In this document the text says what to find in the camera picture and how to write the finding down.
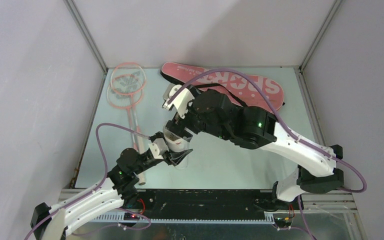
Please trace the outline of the white shuttlecock tube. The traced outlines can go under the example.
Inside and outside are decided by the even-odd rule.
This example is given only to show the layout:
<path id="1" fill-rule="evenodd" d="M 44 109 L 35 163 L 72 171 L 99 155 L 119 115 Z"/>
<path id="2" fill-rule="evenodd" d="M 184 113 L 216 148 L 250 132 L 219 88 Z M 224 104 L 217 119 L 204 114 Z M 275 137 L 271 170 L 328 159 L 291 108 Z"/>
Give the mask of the white shuttlecock tube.
<path id="1" fill-rule="evenodd" d="M 167 141 L 167 146 L 174 152 L 182 152 L 189 149 L 189 142 L 183 138 L 175 135 L 167 129 L 163 130 L 165 140 Z M 185 170 L 189 164 L 189 156 L 185 156 L 184 159 L 175 166 L 176 170 Z"/>

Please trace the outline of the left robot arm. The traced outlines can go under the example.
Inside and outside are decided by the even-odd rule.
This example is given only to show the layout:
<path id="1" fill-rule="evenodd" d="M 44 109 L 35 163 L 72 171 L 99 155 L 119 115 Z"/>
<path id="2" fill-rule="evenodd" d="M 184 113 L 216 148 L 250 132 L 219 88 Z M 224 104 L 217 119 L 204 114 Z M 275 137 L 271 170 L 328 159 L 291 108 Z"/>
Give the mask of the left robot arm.
<path id="1" fill-rule="evenodd" d="M 187 131 L 183 135 L 157 132 L 151 136 L 147 151 L 140 153 L 134 148 L 126 148 L 102 181 L 53 206 L 37 205 L 30 222 L 34 237 L 37 240 L 64 240 L 80 226 L 107 211 L 133 208 L 139 198 L 135 187 L 139 174 L 162 162 L 169 166 L 179 165 L 192 152 L 187 149 L 192 137 Z"/>

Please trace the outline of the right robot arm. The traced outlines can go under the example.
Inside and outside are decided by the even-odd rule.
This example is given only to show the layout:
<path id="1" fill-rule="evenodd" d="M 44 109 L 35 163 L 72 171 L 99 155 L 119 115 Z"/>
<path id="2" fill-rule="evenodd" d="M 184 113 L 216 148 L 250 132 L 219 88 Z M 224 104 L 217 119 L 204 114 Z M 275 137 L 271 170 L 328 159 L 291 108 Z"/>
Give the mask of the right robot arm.
<path id="1" fill-rule="evenodd" d="M 342 147 L 330 147 L 307 140 L 300 134 L 287 132 L 274 114 L 258 106 L 237 105 L 226 94 L 192 86 L 168 87 L 163 107 L 176 109 L 167 128 L 177 137 L 190 140 L 192 134 L 206 133 L 249 150 L 278 154 L 297 164 L 287 178 L 273 185 L 271 204 L 284 209 L 303 193 L 326 194 L 344 184 L 344 173 L 336 167 L 334 157 L 342 155 Z"/>

